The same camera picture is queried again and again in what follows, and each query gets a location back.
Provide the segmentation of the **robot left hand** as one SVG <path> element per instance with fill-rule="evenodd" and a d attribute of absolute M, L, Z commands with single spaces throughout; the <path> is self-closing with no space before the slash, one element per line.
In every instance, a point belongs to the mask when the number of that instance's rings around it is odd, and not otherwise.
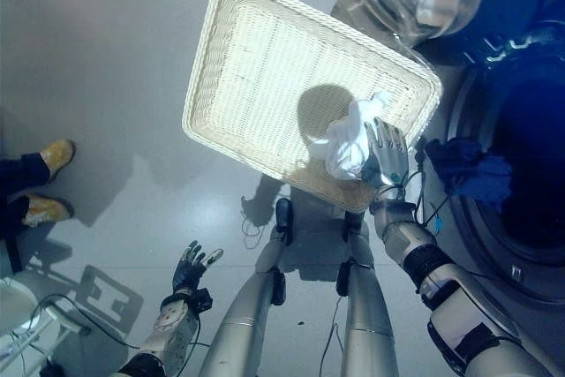
<path fill-rule="evenodd" d="M 174 293 L 192 294 L 199 288 L 200 278 L 223 256 L 223 249 L 205 253 L 193 240 L 184 250 L 172 278 Z"/>

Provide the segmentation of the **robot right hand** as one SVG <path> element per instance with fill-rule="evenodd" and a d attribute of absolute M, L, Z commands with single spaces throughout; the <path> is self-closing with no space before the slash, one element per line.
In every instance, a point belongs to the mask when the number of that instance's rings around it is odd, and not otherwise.
<path fill-rule="evenodd" d="M 369 156 L 361 179 L 372 187 L 403 186 L 409 173 L 408 148 L 403 133 L 375 117 L 365 122 Z"/>

